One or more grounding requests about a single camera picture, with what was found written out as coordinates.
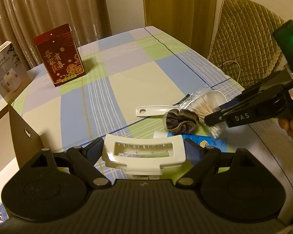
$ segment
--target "table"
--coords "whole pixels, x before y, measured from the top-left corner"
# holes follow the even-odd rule
[[[58,152],[86,145],[107,133],[152,138],[164,131],[161,118],[138,118],[135,108],[172,105],[203,87],[232,99],[243,88],[204,57],[159,29],[148,26],[79,48],[87,74],[54,87],[43,65],[28,73],[32,83],[13,108],[41,135],[46,148]],[[0,110],[6,105],[0,98]],[[197,132],[206,135],[200,128]],[[280,219],[293,214],[293,141],[275,120],[227,129],[228,151],[247,148],[283,184],[287,200]],[[95,167],[112,182],[123,170]]]

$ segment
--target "beige curtain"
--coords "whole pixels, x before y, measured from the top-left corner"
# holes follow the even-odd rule
[[[33,38],[66,23],[77,46],[111,35],[105,0],[0,0],[0,45],[12,41],[28,68],[42,63]]]

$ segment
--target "chair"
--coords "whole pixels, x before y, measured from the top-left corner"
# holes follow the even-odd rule
[[[207,59],[244,88],[249,87],[279,65],[282,53],[271,34],[283,23],[283,19],[261,4],[223,0],[218,30]]]

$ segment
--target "brown scrunchie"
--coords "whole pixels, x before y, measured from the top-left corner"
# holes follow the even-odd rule
[[[199,117],[196,113],[181,109],[172,109],[165,113],[163,118],[164,126],[173,134],[193,133],[199,123]]]

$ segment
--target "cardboard box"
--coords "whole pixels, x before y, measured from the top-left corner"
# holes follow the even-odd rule
[[[35,37],[34,43],[55,87],[86,74],[68,24]]]
[[[11,105],[0,111],[0,202],[4,185],[42,148],[40,136]]]
[[[0,94],[11,104],[30,84],[26,68],[14,50],[12,42],[0,46]]]

